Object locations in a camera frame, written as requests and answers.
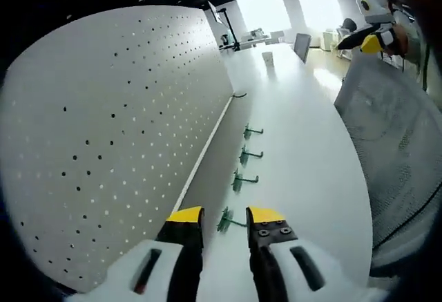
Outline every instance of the mesh chair back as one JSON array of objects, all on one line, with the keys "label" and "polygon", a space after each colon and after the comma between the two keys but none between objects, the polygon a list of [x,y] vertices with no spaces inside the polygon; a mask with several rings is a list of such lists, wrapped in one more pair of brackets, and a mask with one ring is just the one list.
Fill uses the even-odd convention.
[{"label": "mesh chair back", "polygon": [[311,42],[310,35],[296,34],[294,51],[304,63],[306,62],[307,55],[309,54],[310,42]]},{"label": "mesh chair back", "polygon": [[439,207],[442,114],[411,77],[360,52],[335,107],[367,181],[372,270],[385,269],[420,247]]}]

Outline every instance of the pegboard hook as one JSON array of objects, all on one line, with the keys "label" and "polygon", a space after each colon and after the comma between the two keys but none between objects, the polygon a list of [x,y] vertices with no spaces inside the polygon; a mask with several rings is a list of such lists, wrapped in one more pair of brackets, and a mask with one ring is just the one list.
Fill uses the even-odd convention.
[{"label": "pegboard hook", "polygon": [[227,229],[229,228],[230,224],[234,224],[241,227],[247,227],[246,224],[239,223],[238,221],[232,220],[233,218],[233,211],[229,210],[229,207],[226,207],[224,210],[222,210],[222,215],[220,222],[218,223],[216,230],[221,233],[225,233]]},{"label": "pegboard hook", "polygon": [[235,178],[233,179],[233,183],[231,185],[233,186],[233,190],[236,192],[239,192],[241,190],[242,181],[251,182],[251,183],[258,183],[259,178],[260,178],[259,176],[256,176],[256,178],[254,180],[244,179],[242,177],[242,174],[238,173],[238,169],[236,169],[236,171],[234,171],[233,173],[235,174]]},{"label": "pegboard hook", "polygon": [[263,155],[264,155],[264,152],[261,151],[261,153],[260,153],[259,155],[257,155],[256,153],[250,153],[250,152],[247,152],[247,148],[246,148],[246,146],[244,145],[244,146],[242,147],[242,151],[241,151],[241,155],[240,155],[240,163],[241,163],[242,165],[246,165],[247,160],[249,159],[249,156],[250,156],[250,155],[251,155],[252,157],[262,158]]},{"label": "pegboard hook", "polygon": [[249,124],[246,124],[246,128],[245,128],[244,133],[243,133],[244,138],[246,140],[248,140],[252,133],[263,134],[264,133],[264,129],[261,129],[260,131],[256,131],[255,129],[250,129],[249,128]]}]

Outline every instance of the white pegboard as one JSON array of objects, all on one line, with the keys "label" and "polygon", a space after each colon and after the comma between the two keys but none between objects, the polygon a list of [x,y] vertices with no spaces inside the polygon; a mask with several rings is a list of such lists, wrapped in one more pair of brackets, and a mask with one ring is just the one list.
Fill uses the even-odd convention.
[{"label": "white pegboard", "polygon": [[23,52],[1,92],[0,165],[37,266],[87,292],[155,238],[231,94],[201,10],[110,10]]}]

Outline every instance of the cup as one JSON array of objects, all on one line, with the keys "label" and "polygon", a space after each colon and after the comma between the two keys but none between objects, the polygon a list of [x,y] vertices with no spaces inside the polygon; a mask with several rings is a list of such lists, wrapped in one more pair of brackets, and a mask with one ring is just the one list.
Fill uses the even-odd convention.
[{"label": "cup", "polygon": [[263,52],[262,58],[267,66],[273,66],[273,53],[272,52]]}]

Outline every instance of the black cable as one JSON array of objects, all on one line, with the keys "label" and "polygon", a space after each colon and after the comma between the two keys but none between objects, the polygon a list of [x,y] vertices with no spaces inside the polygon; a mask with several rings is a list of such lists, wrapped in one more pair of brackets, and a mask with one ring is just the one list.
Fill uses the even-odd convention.
[{"label": "black cable", "polygon": [[375,245],[373,247],[373,251],[378,249],[382,244],[384,244],[387,240],[389,240],[393,235],[395,235],[395,233],[397,233],[401,228],[403,228],[404,226],[406,226],[410,221],[412,221],[413,219],[416,218],[416,216],[418,214],[420,214],[425,207],[431,202],[431,200],[435,197],[435,195],[437,194],[437,192],[439,191],[439,189],[442,187],[442,181],[439,183],[439,185],[437,186],[437,188],[433,191],[433,194],[431,194],[431,196],[428,198],[427,202],[425,202],[416,212],[414,212],[412,214],[411,217],[409,217],[406,221],[404,221],[402,224],[400,224],[397,228],[395,228],[390,234],[388,234],[380,243],[378,243],[377,245]]},{"label": "black cable", "polygon": [[247,96],[247,93],[245,93],[244,95],[240,95],[240,96],[232,95],[233,98],[243,98],[243,97],[246,97],[246,96]]},{"label": "black cable", "polygon": [[425,49],[425,61],[423,63],[423,76],[422,76],[422,89],[427,91],[427,68],[428,68],[428,60],[430,59],[430,46],[427,44],[427,48]]}]

